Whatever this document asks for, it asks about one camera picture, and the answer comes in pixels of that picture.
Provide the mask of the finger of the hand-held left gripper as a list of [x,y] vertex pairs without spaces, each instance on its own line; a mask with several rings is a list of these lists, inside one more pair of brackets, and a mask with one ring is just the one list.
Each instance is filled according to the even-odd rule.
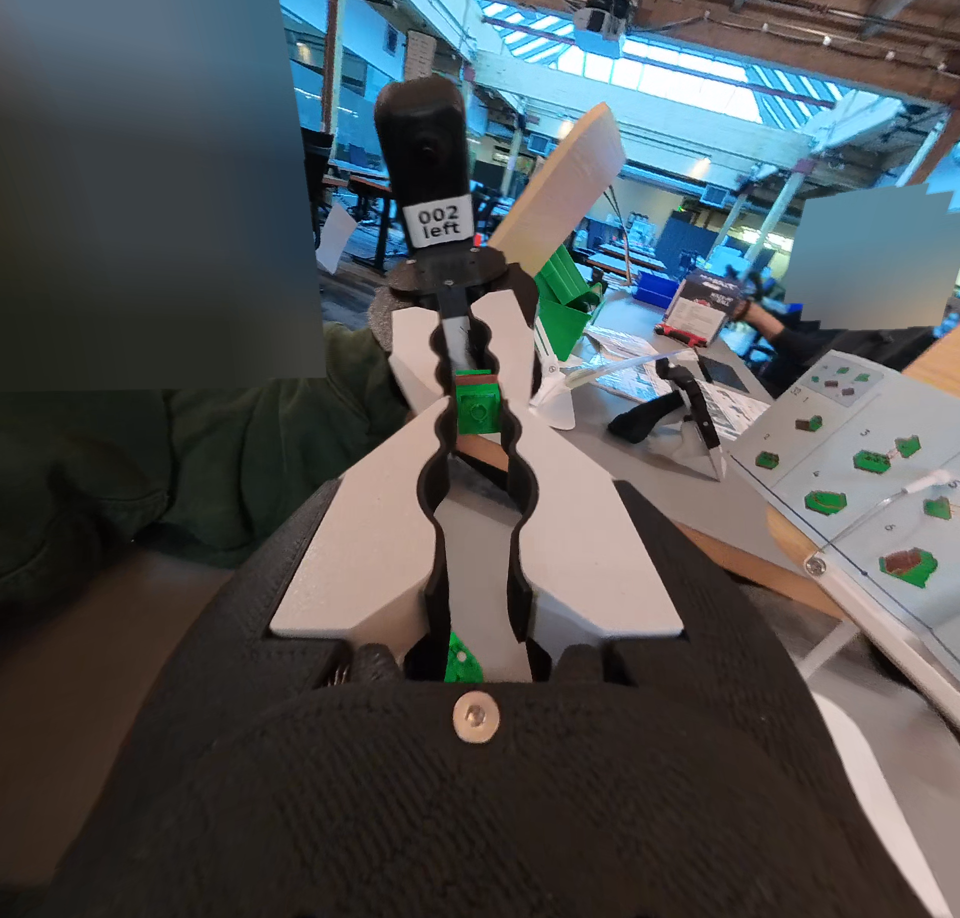
[[390,370],[414,416],[440,402],[450,414],[451,366],[440,314],[422,307],[391,313]]
[[474,320],[489,332],[486,352],[497,363],[501,395],[509,402],[529,402],[535,362],[534,332],[526,323],[512,290],[490,292],[474,302]]

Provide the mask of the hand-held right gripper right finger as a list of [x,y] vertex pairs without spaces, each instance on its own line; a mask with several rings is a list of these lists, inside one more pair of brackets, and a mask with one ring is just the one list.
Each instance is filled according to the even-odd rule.
[[636,489],[532,415],[501,410],[510,534],[507,608],[531,678],[546,681],[572,646],[676,638],[683,622],[628,510]]

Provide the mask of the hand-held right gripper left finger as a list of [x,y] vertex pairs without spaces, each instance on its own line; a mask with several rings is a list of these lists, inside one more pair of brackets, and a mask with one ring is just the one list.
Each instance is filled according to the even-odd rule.
[[287,638],[386,646],[407,676],[442,680],[450,644],[446,543],[436,519],[457,436],[444,396],[340,480],[270,621]]

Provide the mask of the green lego brick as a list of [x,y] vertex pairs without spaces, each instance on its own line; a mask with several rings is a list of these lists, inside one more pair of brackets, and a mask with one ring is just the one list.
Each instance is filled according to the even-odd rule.
[[460,436],[500,433],[499,385],[455,388],[455,398]]

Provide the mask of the person's left forearm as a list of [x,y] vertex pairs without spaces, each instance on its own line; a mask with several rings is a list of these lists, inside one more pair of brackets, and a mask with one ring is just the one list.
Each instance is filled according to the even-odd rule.
[[324,322],[325,372],[331,388],[367,438],[381,444],[408,422],[410,406],[393,375],[387,351],[369,327]]

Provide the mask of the green lego baseplate model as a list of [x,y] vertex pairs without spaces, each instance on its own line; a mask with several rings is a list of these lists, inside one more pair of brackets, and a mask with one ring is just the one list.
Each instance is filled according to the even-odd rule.
[[451,631],[443,681],[447,684],[482,684],[484,672],[473,652]]

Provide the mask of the green plastic bin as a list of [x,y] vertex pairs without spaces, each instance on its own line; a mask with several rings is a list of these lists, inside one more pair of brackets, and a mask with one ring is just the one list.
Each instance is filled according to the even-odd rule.
[[565,245],[560,245],[534,275],[539,320],[561,362],[570,358],[603,300],[603,282],[592,276],[584,275]]

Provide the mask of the dark office desk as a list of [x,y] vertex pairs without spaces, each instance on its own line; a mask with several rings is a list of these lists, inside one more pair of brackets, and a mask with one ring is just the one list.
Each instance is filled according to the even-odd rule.
[[346,177],[327,173],[322,180],[327,203],[342,207],[355,225],[346,243],[349,256],[385,274],[389,260],[403,251],[402,243],[395,250],[392,239],[395,203],[388,181],[354,172]]

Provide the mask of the clear plastic bags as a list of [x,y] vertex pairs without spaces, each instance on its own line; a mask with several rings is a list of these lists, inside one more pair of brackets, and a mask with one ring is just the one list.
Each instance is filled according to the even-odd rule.
[[[590,325],[583,337],[580,356],[585,365],[599,363],[601,360],[617,360],[655,352],[654,347],[642,338]],[[707,406],[716,430],[725,442],[735,441],[770,406],[770,402],[766,399],[706,383],[696,355],[688,353],[670,360],[672,364],[687,366],[698,378],[706,395]],[[656,375],[654,363],[627,372],[603,376],[593,383],[596,387],[626,398],[635,404],[654,400],[665,395],[669,390],[668,385]]]

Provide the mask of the black office chair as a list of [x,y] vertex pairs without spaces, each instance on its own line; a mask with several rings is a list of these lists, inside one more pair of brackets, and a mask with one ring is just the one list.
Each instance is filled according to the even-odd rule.
[[311,228],[314,237],[314,249],[320,245],[323,227],[322,209],[327,187],[324,180],[330,167],[330,153],[334,137],[328,132],[316,132],[305,127],[299,130],[304,151],[304,170],[309,201]]

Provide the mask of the white paper sheet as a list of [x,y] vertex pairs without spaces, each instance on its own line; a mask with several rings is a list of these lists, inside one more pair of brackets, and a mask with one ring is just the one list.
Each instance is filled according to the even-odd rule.
[[330,276],[337,273],[345,247],[353,237],[357,223],[340,203],[333,202],[317,232],[315,257],[318,266]]

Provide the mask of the blue storage bin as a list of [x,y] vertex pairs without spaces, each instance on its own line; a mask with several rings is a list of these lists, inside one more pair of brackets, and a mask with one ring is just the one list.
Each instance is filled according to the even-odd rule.
[[676,297],[681,282],[662,273],[641,270],[632,296],[635,300],[666,310]]

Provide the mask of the black product box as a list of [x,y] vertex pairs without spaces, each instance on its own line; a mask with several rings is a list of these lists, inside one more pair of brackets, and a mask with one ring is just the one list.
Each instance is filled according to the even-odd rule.
[[703,269],[690,272],[664,312],[664,333],[676,332],[692,347],[709,347],[741,301],[737,274],[723,276]]

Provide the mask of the black tablet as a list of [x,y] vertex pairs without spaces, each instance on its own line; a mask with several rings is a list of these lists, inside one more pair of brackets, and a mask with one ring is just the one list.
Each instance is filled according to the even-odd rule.
[[698,355],[698,363],[702,377],[706,383],[735,390],[743,394],[750,394],[747,384],[739,376],[737,370],[728,364],[716,361],[705,355]]

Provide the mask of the ceiling projector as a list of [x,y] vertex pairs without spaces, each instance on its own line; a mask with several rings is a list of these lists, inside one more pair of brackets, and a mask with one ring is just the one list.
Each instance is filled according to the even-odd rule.
[[626,36],[635,9],[633,0],[586,0],[584,6],[574,13],[574,36],[617,41]]

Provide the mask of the person's green jacket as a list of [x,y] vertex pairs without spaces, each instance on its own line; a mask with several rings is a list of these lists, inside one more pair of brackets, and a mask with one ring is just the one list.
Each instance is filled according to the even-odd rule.
[[2,617],[65,600],[135,541],[242,564],[368,432],[323,379],[2,396]]

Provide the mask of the skylight window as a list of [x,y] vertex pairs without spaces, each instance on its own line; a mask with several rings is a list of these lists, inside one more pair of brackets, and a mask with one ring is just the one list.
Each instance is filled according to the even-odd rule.
[[492,0],[480,0],[479,7],[507,54],[521,62],[787,132],[800,131],[849,92],[806,74],[690,53],[663,40],[628,38],[623,55],[610,59],[580,48],[570,19]]

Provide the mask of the white stand bracket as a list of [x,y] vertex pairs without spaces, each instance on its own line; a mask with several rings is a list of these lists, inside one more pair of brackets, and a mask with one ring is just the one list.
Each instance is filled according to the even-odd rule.
[[558,431],[575,427],[572,393],[567,386],[566,365],[554,352],[539,316],[534,319],[534,349],[539,368],[539,383],[529,402],[531,414]]

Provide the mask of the white wall notice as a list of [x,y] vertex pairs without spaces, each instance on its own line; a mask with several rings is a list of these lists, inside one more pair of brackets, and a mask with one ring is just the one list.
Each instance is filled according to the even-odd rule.
[[409,83],[431,77],[437,50],[436,37],[410,30],[405,38],[403,82]]

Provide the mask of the black handled tool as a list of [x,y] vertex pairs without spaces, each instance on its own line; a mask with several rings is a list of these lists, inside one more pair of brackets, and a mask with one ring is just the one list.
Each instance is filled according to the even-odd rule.
[[620,414],[607,431],[622,442],[716,481],[726,478],[726,456],[702,385],[685,365],[654,362],[668,392]]

